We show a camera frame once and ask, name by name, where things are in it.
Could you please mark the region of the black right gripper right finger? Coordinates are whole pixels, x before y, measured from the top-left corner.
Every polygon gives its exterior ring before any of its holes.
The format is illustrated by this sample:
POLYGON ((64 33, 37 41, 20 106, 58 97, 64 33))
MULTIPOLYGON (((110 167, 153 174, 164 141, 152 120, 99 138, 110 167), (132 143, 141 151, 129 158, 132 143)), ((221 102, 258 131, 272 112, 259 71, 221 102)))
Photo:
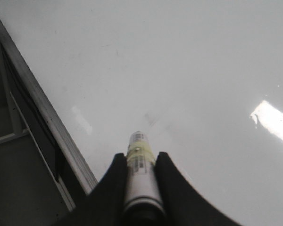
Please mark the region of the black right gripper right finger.
POLYGON ((155 173, 169 226, 238 226, 204 199, 166 152, 158 154, 155 173))

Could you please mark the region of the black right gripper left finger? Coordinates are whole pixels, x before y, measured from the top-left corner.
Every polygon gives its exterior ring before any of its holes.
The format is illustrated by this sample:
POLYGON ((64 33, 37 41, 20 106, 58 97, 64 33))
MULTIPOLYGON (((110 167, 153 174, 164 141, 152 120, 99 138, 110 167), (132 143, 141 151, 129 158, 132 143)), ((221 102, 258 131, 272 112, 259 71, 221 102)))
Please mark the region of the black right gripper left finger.
POLYGON ((101 181, 73 211, 55 226, 121 226, 127 181, 127 163, 117 153, 101 181))

